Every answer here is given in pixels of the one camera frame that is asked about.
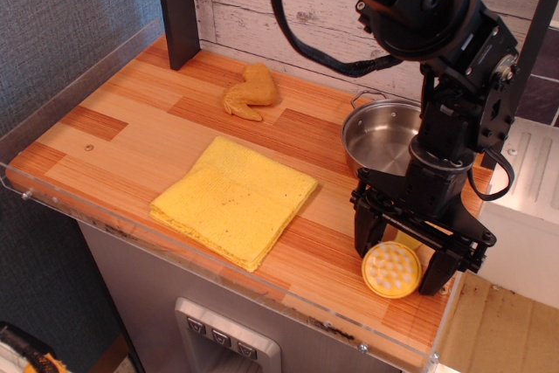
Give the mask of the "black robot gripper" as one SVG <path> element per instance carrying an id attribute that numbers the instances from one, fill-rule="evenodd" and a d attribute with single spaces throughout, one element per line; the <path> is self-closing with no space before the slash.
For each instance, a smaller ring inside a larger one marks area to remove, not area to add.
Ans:
<path id="1" fill-rule="evenodd" d="M 478 272 L 496 237 L 463 204 L 466 185 L 484 201 L 473 180 L 476 154 L 463 149 L 455 156 L 435 154 L 418 140 L 409 146 L 410 161 L 403 176 L 373 169 L 357 171 L 352 192 L 355 210 L 355 250 L 360 257 L 377 245 L 386 226 L 402 229 L 429 246 L 432 255 L 419 286 L 421 295 L 435 295 L 457 272 Z"/>

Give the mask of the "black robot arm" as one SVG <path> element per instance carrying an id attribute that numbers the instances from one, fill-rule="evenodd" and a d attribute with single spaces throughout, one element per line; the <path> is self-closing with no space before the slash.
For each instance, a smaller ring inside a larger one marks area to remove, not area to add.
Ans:
<path id="1" fill-rule="evenodd" d="M 461 194 L 478 154 L 513 168 L 498 150 L 514 120 L 508 89 L 517 72 L 516 39 L 482 0 L 360 0 L 365 29 L 424 77 L 421 125 L 403 175 L 363 164 L 352 194 L 355 248 L 376 245 L 387 225 L 433 250 L 419 292 L 436 294 L 456 272 L 477 272 L 495 236 Z"/>

